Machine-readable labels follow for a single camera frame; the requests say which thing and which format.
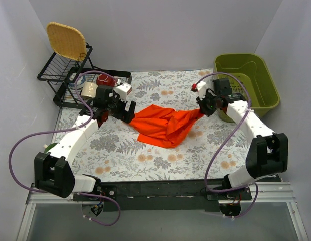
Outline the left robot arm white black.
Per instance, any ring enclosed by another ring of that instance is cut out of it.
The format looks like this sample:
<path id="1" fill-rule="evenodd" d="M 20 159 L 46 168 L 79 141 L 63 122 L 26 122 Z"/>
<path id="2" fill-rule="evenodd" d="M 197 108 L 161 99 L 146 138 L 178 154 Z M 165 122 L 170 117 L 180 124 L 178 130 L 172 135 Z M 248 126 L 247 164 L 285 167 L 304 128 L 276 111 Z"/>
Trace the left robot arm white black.
<path id="1" fill-rule="evenodd" d="M 116 87 L 101 85 L 97 87 L 94 98 L 85 102 L 73 130 L 46 153 L 38 153 L 34 159 L 35 187 L 56 196 L 66 198 L 72 193 L 84 192 L 89 200 L 101 197 L 100 180 L 91 175 L 75 175 L 72 163 L 88 139 L 99 130 L 109 116 L 130 123 L 136 107 L 132 101 L 126 108 L 127 97 L 132 86 L 123 83 Z"/>

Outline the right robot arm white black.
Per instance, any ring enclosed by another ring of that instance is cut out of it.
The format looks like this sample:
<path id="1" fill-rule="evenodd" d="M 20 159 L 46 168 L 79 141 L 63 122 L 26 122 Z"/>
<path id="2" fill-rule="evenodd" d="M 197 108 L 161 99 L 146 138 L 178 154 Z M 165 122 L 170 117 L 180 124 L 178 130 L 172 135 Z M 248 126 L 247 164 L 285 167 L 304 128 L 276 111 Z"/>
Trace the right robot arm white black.
<path id="1" fill-rule="evenodd" d="M 200 79 L 192 85 L 192 91 L 198 94 L 196 101 L 202 114 L 211 116 L 221 110 L 237 124 L 235 130 L 241 130 L 250 144 L 245 165 L 226 175 L 220 188 L 205 185 L 208 192 L 222 193 L 231 200 L 255 181 L 287 171 L 288 137 L 284 133 L 277 134 L 260 120 L 251 109 L 245 89 L 243 93 L 233 93 L 229 77 L 227 74 L 226 78 L 213 80 L 213 89 Z"/>

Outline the orange t shirt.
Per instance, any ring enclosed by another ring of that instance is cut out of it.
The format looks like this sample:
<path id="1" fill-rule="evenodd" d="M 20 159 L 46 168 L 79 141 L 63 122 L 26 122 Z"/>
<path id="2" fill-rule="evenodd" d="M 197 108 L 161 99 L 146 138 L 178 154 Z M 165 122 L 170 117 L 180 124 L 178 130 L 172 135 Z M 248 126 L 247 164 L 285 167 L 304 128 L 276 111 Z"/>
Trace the orange t shirt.
<path id="1" fill-rule="evenodd" d="M 202 117 L 199 109 L 176 111 L 151 105 L 136 113 L 129 125 L 139 132 L 140 142 L 174 148 L 185 139 L 193 124 Z"/>

